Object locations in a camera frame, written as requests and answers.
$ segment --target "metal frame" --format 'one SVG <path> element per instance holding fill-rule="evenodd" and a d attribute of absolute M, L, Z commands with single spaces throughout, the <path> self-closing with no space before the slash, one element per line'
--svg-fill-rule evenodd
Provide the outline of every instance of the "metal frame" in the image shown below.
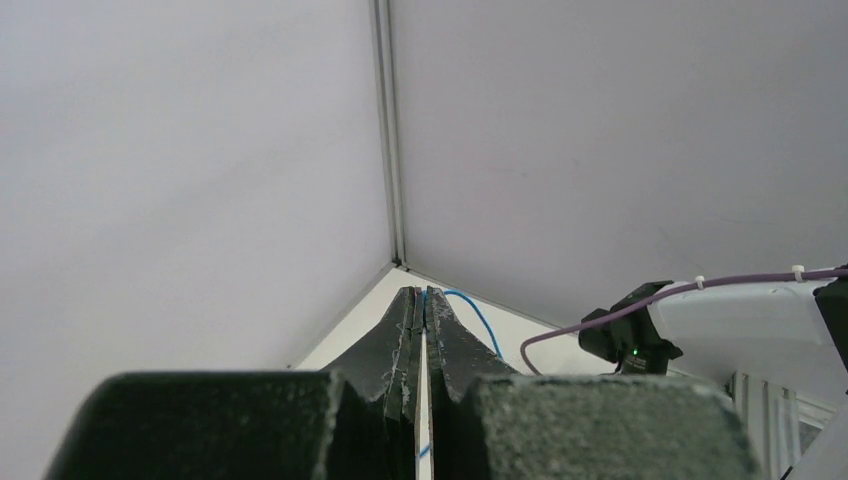
<path fill-rule="evenodd" d="M 801 459 L 795 391 L 744 372 L 736 372 L 730 390 L 768 478 L 782 478 Z"/>
<path fill-rule="evenodd" d="M 820 430 L 824 430 L 839 410 L 835 405 L 810 398 L 799 392 L 795 392 L 795 399 L 798 401 L 798 419 Z"/>
<path fill-rule="evenodd" d="M 400 155 L 392 49 L 392 18 L 389 0 L 371 0 L 371 34 L 377 78 L 377 110 L 380 116 L 383 172 L 392 242 L 392 261 L 406 265 L 406 245 L 401 193 Z"/>

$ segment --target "blue wire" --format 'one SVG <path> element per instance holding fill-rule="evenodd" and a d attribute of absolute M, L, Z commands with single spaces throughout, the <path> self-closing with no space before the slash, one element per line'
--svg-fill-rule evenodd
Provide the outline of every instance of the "blue wire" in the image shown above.
<path fill-rule="evenodd" d="M 474 300 L 471 300 L 466 294 L 460 292 L 459 290 L 445 290 L 445 296 L 455 295 L 471 305 L 471 308 L 474 309 L 474 313 L 480 318 L 480 321 L 483 322 L 483 326 L 486 327 L 486 330 L 489 332 L 489 338 L 492 339 L 492 345 L 495 346 L 495 353 L 498 354 L 498 358 L 503 360 L 503 354 L 501 353 L 501 347 L 498 345 L 498 339 L 495 337 L 495 332 L 492 330 L 492 327 L 489 325 L 489 322 L 486 321 L 486 317 L 483 316 L 483 312 L 477 307 L 477 304 L 474 303 Z M 424 300 L 427 300 L 427 290 L 424 290 Z M 418 453 L 418 458 L 424 458 L 427 454 L 430 453 L 430 444 L 427 444 L 426 447 L 421 449 L 421 452 Z"/>
<path fill-rule="evenodd" d="M 477 313 L 477 316 L 480 317 L 480 321 L 483 322 L 483 326 L 486 327 L 486 330 L 488 330 L 489 337 L 492 339 L 492 345 L 495 346 L 495 353 L 498 354 L 498 358 L 503 360 L 503 354 L 501 353 L 501 347 L 498 346 L 498 339 L 495 338 L 495 332 L 492 331 L 492 327 L 489 326 L 489 322 L 486 321 L 486 317 L 483 316 L 483 312 L 481 312 L 480 309 L 477 308 L 477 304 L 474 303 L 474 300 L 471 300 L 470 298 L 468 298 L 467 295 L 460 292 L 459 290 L 445 290 L 445 295 L 456 295 L 457 297 L 465 300 L 466 302 L 468 302 L 469 305 L 471 305 L 471 308 L 473 308 L 474 312 Z"/>

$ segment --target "white wall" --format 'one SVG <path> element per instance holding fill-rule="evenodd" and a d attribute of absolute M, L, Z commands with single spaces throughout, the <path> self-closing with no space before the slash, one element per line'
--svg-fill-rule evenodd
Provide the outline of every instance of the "white wall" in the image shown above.
<path fill-rule="evenodd" d="M 13 1 L 0 465 L 133 369 L 283 368 L 390 258 L 367 2 Z"/>
<path fill-rule="evenodd" d="M 413 269 L 566 325 L 848 262 L 848 2 L 393 3 Z"/>

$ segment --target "cable tie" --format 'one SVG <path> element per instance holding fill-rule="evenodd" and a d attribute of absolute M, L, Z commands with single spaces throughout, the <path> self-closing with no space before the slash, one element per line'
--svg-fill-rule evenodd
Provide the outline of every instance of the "cable tie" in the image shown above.
<path fill-rule="evenodd" d="M 804 283 L 804 266 L 803 265 L 792 265 L 792 273 L 795 274 L 795 281 L 798 283 Z"/>

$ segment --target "white floor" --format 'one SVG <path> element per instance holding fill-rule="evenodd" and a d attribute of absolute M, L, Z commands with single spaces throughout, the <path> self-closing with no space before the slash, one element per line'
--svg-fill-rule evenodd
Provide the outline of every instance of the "white floor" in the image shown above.
<path fill-rule="evenodd" d="M 360 337 L 365 335 L 382 318 L 386 308 L 391 303 L 398 289 L 406 286 L 426 287 L 434 285 L 420 277 L 401 270 L 391 270 L 371 290 L 359 304 L 339 323 L 339 325 L 304 359 L 298 366 L 299 369 L 322 368 L 333 359 L 353 345 Z M 483 343 L 491 345 L 491 340 L 477 318 L 474 310 L 464 301 L 456 297 L 449 297 L 451 306 L 456 312 L 459 321 L 476 335 Z M 526 338 L 551 329 L 543 325 L 531 322 L 500 308 L 477 301 L 480 310 L 486 316 L 498 339 L 498 344 L 503 352 L 504 359 L 515 369 L 522 373 L 530 373 L 527 366 L 521 360 L 519 346 Z M 545 374 L 567 374 L 567 375 L 597 375 L 611 372 L 614 365 L 594 357 L 577 345 L 577 337 L 565 335 L 556 339 L 548 340 L 534 345 L 529 350 L 530 357 L 538 368 Z M 426 399 L 427 384 L 421 384 L 420 398 Z M 428 411 L 424 405 L 421 411 L 421 428 L 419 429 L 419 441 L 423 448 L 429 443 L 429 418 Z M 419 462 L 419 479 L 432 478 L 432 465 L 430 455 L 426 455 Z"/>

